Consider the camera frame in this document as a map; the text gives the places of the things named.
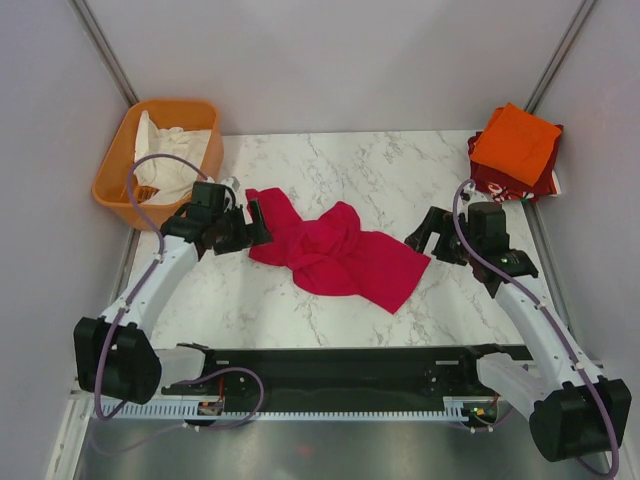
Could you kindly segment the orange folded t shirt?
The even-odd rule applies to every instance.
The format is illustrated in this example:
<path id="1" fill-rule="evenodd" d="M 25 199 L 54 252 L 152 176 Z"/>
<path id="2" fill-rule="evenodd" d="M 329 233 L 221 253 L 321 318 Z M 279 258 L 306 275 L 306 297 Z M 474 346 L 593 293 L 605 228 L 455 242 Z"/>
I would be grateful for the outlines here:
<path id="1" fill-rule="evenodd" d="M 533 187 L 561 135 L 560 127 L 507 103 L 494 111 L 470 158 Z"/>

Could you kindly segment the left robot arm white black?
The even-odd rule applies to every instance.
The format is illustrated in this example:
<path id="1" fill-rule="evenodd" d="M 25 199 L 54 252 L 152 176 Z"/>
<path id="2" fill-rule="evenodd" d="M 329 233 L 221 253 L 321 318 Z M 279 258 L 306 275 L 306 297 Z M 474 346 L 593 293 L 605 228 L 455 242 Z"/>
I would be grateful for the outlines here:
<path id="1" fill-rule="evenodd" d="M 215 389 L 220 371 L 205 360 L 204 348 L 155 349 L 154 327 L 206 252 L 234 253 L 273 240 L 258 200 L 242 206 L 230 186 L 201 181 L 159 233 L 143 272 L 98 317 L 83 317 L 74 328 L 78 384 L 96 401 L 107 396 L 144 405 L 160 388 L 184 380 L 198 393 Z"/>

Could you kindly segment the right corner metal post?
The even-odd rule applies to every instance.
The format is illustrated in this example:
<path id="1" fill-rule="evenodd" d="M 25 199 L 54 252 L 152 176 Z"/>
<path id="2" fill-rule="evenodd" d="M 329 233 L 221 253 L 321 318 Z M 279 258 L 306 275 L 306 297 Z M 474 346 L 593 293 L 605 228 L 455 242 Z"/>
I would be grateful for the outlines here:
<path id="1" fill-rule="evenodd" d="M 524 110 L 527 113 L 535 114 L 538 110 L 547 91 L 563 66 L 564 61 L 578 41 L 582 30 L 598 5 L 598 0 L 582 0 L 579 2 L 567 28 L 524 106 Z"/>

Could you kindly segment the orange plastic basket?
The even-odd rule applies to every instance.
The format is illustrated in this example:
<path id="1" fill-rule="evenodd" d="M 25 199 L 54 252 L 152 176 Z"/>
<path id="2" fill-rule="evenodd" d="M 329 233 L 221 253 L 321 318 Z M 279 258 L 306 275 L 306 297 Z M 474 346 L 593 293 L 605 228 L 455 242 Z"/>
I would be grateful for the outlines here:
<path id="1" fill-rule="evenodd" d="M 208 101 L 199 99 L 156 98 L 135 104 L 125 114 L 92 185 L 94 199 L 117 214 L 136 230 L 149 226 L 140 218 L 129 201 L 126 180 L 134 163 L 134 144 L 143 112 L 160 128 L 181 127 L 186 131 L 209 130 L 201 170 L 217 179 L 223 161 L 224 147 L 219 129 L 219 113 Z"/>

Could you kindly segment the white crumpled t shirt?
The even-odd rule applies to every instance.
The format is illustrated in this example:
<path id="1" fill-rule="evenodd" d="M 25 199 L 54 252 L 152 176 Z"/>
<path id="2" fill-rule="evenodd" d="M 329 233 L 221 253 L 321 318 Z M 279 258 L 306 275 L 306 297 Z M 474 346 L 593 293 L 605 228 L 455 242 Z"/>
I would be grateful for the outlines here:
<path id="1" fill-rule="evenodd" d="M 211 137 L 211 130 L 187 131 L 181 127 L 159 129 L 149 113 L 143 111 L 135 139 L 134 161 L 154 154 L 180 157 L 202 170 L 202 161 Z M 154 190 L 140 204 L 169 205 L 191 192 L 198 174 L 186 164 L 167 157 L 157 157 L 137 167 L 134 175 L 140 187 Z"/>

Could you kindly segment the corner metal post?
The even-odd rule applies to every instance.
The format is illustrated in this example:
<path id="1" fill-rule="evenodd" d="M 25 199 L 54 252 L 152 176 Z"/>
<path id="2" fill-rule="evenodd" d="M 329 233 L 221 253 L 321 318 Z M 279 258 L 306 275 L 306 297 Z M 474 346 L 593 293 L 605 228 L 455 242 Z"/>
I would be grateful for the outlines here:
<path id="1" fill-rule="evenodd" d="M 86 0 L 69 0 L 68 3 L 73 9 L 81 27 L 91 41 L 94 49 L 100 56 L 101 61 L 110 74 L 116 88 L 120 92 L 126 104 L 129 107 L 132 107 L 139 102 L 139 97 L 121 62 L 117 58 L 117 55 L 105 35 L 89 2 Z"/>
<path id="2" fill-rule="evenodd" d="M 524 106 L 524 110 L 527 113 L 535 114 L 538 110 L 547 91 L 563 66 L 564 61 L 578 41 L 582 30 L 598 5 L 598 0 L 582 0 L 579 2 L 567 28 Z"/>

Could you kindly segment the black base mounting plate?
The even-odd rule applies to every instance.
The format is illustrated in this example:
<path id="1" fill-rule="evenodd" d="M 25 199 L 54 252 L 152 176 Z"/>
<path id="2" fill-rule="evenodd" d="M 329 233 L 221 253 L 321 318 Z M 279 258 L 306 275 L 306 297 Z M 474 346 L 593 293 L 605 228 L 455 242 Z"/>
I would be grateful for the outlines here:
<path id="1" fill-rule="evenodd" d="M 418 412 L 447 397 L 490 397 L 476 373 L 483 354 L 533 361 L 523 345 L 209 350 L 203 371 L 219 378 L 171 385 L 173 395 L 221 394 L 228 412 Z"/>

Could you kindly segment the dark red folded t shirt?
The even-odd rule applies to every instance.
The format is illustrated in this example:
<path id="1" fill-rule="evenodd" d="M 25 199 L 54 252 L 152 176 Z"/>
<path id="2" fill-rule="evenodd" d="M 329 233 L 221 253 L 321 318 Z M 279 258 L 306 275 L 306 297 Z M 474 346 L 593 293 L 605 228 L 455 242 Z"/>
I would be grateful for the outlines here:
<path id="1" fill-rule="evenodd" d="M 474 163 L 470 156 L 473 152 L 474 143 L 478 140 L 482 131 L 468 139 L 468 156 L 470 161 L 470 176 L 474 180 L 476 189 L 487 193 L 497 203 L 516 200 L 528 200 L 535 202 L 543 196 L 556 196 L 560 193 L 559 181 L 555 175 L 554 168 L 557 159 L 560 138 L 556 141 L 551 159 L 547 164 L 539 181 L 533 186 L 527 186 L 509 175 L 496 171 L 492 168 L 485 167 Z"/>

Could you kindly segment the magenta pink t shirt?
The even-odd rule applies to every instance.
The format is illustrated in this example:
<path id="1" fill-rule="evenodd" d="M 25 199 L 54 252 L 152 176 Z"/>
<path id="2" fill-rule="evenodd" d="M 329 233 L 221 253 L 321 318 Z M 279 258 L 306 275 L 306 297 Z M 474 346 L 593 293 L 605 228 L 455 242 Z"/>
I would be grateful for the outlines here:
<path id="1" fill-rule="evenodd" d="M 315 295 L 358 295 L 390 314 L 409 299 L 430 258 L 378 231 L 364 231 L 354 207 L 342 201 L 304 220 L 279 188 L 248 189 L 262 208 L 273 241 L 250 249 L 259 263 L 286 267 L 299 288 Z"/>

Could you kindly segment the left corner metal post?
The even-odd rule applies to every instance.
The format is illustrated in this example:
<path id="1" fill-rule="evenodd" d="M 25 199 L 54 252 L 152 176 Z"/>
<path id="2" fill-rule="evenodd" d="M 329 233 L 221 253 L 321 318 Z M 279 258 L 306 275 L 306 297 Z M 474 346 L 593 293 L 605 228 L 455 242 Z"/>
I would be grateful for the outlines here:
<path id="1" fill-rule="evenodd" d="M 91 41 L 94 49 L 100 56 L 101 61 L 110 74 L 116 88 L 120 92 L 126 104 L 129 107 L 132 107 L 139 102 L 139 97 L 121 62 L 117 58 L 117 55 L 105 35 L 89 2 L 86 0 L 69 0 L 68 3 L 73 9 L 81 27 Z"/>

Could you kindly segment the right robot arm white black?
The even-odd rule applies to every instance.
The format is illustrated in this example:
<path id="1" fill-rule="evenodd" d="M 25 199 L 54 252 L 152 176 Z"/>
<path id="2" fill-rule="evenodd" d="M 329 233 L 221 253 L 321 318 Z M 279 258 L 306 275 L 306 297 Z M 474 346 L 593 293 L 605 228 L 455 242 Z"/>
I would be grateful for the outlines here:
<path id="1" fill-rule="evenodd" d="M 473 203 L 464 213 L 432 207 L 405 242 L 423 252 L 431 235 L 438 237 L 433 256 L 471 267 L 537 368 L 530 374 L 509 354 L 494 351 L 458 368 L 460 386 L 473 394 L 497 392 L 527 419 L 536 447 L 550 462 L 600 452 L 617 460 L 631 393 L 623 380 L 605 376 L 548 305 L 534 263 L 510 245 L 501 205 Z"/>

